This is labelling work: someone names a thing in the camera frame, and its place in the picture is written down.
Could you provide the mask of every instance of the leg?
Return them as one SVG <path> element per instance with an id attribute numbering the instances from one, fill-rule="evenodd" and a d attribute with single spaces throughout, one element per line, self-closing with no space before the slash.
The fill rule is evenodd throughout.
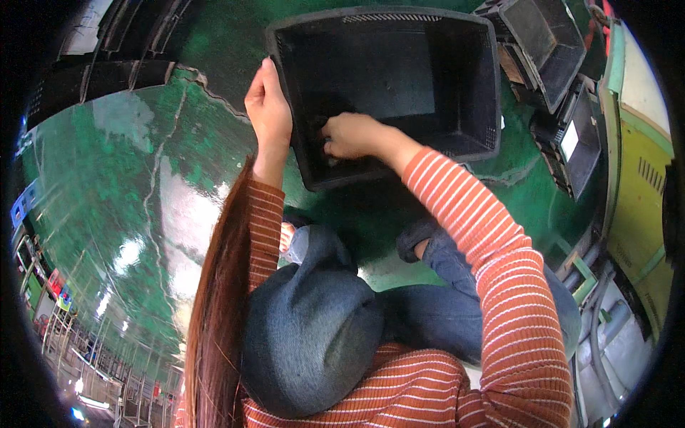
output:
<path id="1" fill-rule="evenodd" d="M 245 325 L 243 384 L 284 418 L 322 412 L 352 391 L 384 324 L 375 293 L 357 277 L 338 236 L 302 227 L 291 245 L 307 235 L 302 265 L 279 269 L 252 293 Z"/>
<path id="2" fill-rule="evenodd" d="M 410 346 L 420 344 L 421 348 L 442 349 L 465 362 L 479 364 L 482 312 L 471 266 L 442 228 L 432 234 L 421 259 L 449 284 L 452 293 L 435 291 L 435 286 L 415 286 L 416 289 L 406 291 L 401 288 L 389 290 L 405 294 L 393 297 L 390 313 L 408 315 L 395 324 L 398 327 L 393 327 L 391 333 L 397 336 L 398 341 Z M 571 293 L 547 265 L 544 274 L 556 305 L 568 360 L 577 348 L 580 313 Z M 397 318 L 395 315 L 390 319 L 397 323 Z"/>
<path id="3" fill-rule="evenodd" d="M 449 287 L 417 285 L 379 293 L 385 339 L 415 349 L 441 349 L 479 365 L 483 314 L 471 266 L 442 228 L 433 233 L 421 259 Z"/>

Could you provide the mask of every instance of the black shoe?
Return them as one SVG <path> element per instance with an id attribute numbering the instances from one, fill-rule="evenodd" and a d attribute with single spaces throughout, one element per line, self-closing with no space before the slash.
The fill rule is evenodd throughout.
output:
<path id="1" fill-rule="evenodd" d="M 419 242 L 433 236 L 438 229 L 440 229 L 440 225 L 433 217 L 422 218 L 404 229 L 395 241 L 399 258 L 407 263 L 418 262 L 419 258 L 414 254 L 414 247 Z"/>

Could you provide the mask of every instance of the crack in floor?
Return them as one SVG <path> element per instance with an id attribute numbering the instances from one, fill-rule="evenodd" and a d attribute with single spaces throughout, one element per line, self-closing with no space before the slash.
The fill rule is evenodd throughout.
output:
<path id="1" fill-rule="evenodd" d="M 232 114 L 236 119 L 243 123 L 250 123 L 249 117 L 247 117 L 247 113 L 241 112 L 237 108 L 235 108 L 231 103 L 228 102 L 228 100 L 221 95 L 217 95 L 213 93 L 209 88 L 209 82 L 207 80 L 207 75 L 205 73 L 202 73 L 200 70 L 198 70 L 195 67 L 190 67 L 190 66 L 184 66 L 183 64 L 176 64 L 176 68 L 179 70 L 185 70 L 185 71 L 192 71 L 193 73 L 196 73 L 194 79 L 189 79 L 187 77 L 183 76 L 176 76 L 178 79 L 183 79 L 186 81 L 189 81 L 191 83 L 197 84 L 200 88 L 202 88 L 202 91 L 204 91 L 207 96 L 211 99 L 215 99 L 223 104 L 223 106 L 228 110 L 230 114 Z"/>
<path id="2" fill-rule="evenodd" d="M 146 232 L 148 238 L 150 238 L 150 242 L 152 242 L 152 245 L 155 247 L 155 251 L 157 252 L 157 260 L 155 261 L 155 264 L 157 265 L 157 269 L 160 275 L 160 290 L 162 291 L 162 294 L 164 295 L 164 302 L 169 306 L 169 309 L 171 310 L 171 320 L 174 329 L 178 334 L 181 334 L 181 329 L 179 326 L 176 324 L 176 320 L 174 317 L 174 311 L 175 308 L 169 303 L 169 294 L 166 292 L 164 289 L 164 279 L 162 276 L 162 253 L 160 252 L 160 246 L 157 244 L 157 241 L 152 236 L 152 216 L 150 215 L 150 211 L 147 208 L 147 202 L 150 200 L 152 195 L 155 192 L 155 184 L 157 182 L 156 177 L 157 177 L 157 171 L 160 168 L 160 160 L 162 158 L 162 152 L 164 150 L 164 143 L 173 136 L 173 134 L 176 132 L 176 129 L 178 127 L 178 119 L 181 116 L 181 110 L 183 109 L 183 105 L 186 103 L 186 99 L 188 98 L 188 85 L 184 88 L 183 95 L 181 96 L 181 101 L 178 104 L 178 108 L 176 109 L 176 114 L 174 114 L 174 121 L 173 121 L 173 128 L 171 128 L 171 131 L 166 135 L 166 138 L 162 140 L 160 143 L 160 146 L 157 148 L 157 153 L 155 153 L 155 165 L 152 168 L 152 172 L 150 174 L 150 193 L 147 194 L 145 199 L 143 199 L 142 206 L 143 210 L 145 211 L 145 216 L 147 217 L 147 226 L 146 226 Z"/>
<path id="3" fill-rule="evenodd" d="M 537 155 L 531 159 L 523 168 L 511 168 L 510 170 L 504 171 L 500 175 L 480 175 L 474 173 L 469 167 L 469 172 L 476 176 L 483 184 L 492 186 L 504 186 L 512 187 L 518 184 L 520 181 L 524 180 L 530 172 L 533 170 L 535 165 L 538 163 L 540 155 Z"/>

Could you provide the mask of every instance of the long brown hair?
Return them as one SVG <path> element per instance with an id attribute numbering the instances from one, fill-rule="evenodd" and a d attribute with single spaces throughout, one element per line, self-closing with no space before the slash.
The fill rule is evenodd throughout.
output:
<path id="1" fill-rule="evenodd" d="M 252 157 L 226 197 L 214 226 L 188 328 L 186 427 L 237 427 L 240 348 L 249 281 Z"/>

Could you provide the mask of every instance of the right hand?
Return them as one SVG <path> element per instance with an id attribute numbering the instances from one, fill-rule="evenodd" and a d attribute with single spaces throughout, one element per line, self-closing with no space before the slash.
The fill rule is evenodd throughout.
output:
<path id="1" fill-rule="evenodd" d="M 342 113 L 331 117 L 321 133 L 331 139 L 323 146 L 326 154 L 342 159 L 375 156 L 400 176 L 423 148 L 399 129 L 366 114 Z"/>
<path id="2" fill-rule="evenodd" d="M 342 113 L 331 117 L 321 129 L 330 138 L 323 146 L 324 152 L 335 158 L 357 159 L 364 156 L 381 157 L 382 145 L 395 128 L 383 125 L 369 115 Z"/>

